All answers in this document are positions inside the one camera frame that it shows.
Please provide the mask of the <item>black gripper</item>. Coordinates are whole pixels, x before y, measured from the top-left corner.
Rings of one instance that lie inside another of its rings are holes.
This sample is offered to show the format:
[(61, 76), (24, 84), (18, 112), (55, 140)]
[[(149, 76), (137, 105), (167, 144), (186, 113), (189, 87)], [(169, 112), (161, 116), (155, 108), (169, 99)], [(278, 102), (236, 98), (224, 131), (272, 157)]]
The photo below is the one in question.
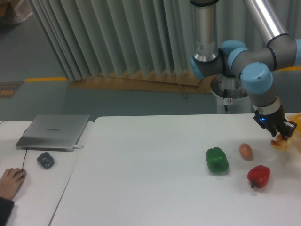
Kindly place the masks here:
[(277, 135), (277, 131), (281, 131), (281, 136), (285, 141), (291, 138), (297, 127), (297, 123), (285, 119), (282, 105), (270, 114), (262, 114), (259, 110), (255, 110), (253, 119), (260, 127), (270, 131), (273, 137)]

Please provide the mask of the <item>person's hand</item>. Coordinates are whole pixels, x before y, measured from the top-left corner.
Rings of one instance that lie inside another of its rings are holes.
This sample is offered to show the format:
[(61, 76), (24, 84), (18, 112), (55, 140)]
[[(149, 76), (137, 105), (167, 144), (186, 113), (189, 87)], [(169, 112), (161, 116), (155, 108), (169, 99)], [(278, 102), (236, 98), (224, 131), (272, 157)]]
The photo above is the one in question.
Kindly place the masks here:
[(16, 195), (19, 187), (16, 186), (14, 175), (19, 172), (20, 168), (6, 169), (0, 179), (0, 197), (12, 200)]

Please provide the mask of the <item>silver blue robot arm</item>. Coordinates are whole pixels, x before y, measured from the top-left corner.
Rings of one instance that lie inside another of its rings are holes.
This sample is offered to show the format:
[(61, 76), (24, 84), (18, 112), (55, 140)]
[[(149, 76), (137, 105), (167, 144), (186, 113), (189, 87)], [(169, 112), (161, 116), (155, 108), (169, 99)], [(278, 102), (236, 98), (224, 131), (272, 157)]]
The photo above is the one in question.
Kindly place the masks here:
[(235, 76), (247, 92), (255, 109), (254, 120), (272, 136), (280, 134), (288, 140), (296, 123), (288, 121), (274, 86), (272, 72), (301, 64), (301, 41), (293, 39), (280, 22), (267, 0), (246, 0), (249, 11), (265, 48), (250, 51), (240, 41), (216, 45), (215, 0), (193, 0), (195, 10), (195, 52), (190, 58), (197, 78), (214, 74)]

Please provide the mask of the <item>dark sleeved forearm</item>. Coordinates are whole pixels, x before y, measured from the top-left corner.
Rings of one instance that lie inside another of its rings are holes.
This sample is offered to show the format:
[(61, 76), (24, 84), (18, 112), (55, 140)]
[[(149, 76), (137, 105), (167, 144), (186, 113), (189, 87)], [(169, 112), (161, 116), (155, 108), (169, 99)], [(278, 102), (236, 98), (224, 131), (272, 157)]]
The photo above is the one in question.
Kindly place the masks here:
[(0, 225), (4, 226), (11, 214), (11, 211), (14, 207), (14, 201), (0, 198)]

